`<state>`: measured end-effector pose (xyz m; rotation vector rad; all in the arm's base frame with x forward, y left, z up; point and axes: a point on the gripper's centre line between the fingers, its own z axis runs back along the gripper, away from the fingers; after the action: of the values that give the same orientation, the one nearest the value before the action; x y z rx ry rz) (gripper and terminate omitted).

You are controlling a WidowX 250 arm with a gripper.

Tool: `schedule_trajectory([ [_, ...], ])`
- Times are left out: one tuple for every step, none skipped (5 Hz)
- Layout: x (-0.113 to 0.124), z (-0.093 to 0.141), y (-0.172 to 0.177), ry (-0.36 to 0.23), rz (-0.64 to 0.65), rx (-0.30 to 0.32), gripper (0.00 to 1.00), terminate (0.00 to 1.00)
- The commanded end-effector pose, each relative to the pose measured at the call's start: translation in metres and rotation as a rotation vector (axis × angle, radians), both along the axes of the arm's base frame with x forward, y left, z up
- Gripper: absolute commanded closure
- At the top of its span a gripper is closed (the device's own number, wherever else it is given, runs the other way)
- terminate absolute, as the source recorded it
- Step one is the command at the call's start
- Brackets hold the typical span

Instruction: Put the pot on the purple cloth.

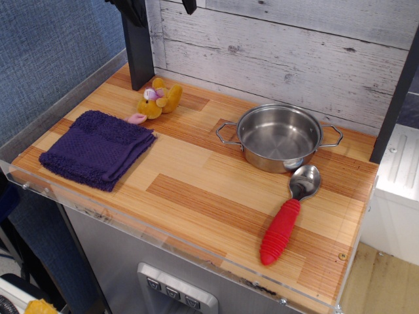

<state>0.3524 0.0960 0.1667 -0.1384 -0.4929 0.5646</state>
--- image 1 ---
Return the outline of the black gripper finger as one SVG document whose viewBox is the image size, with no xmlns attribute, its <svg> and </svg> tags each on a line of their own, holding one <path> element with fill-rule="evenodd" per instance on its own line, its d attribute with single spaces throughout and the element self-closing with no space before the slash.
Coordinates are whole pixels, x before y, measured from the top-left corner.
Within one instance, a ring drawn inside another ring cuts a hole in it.
<svg viewBox="0 0 419 314">
<path fill-rule="evenodd" d="M 192 15 L 196 11 L 196 9 L 197 9 L 196 0 L 182 0 L 181 2 L 182 2 L 183 6 L 186 10 L 186 13 L 188 15 Z"/>
<path fill-rule="evenodd" d="M 120 13 L 137 27 L 147 26 L 147 13 L 145 5 L 136 0 L 105 0 L 120 11 Z"/>
</svg>

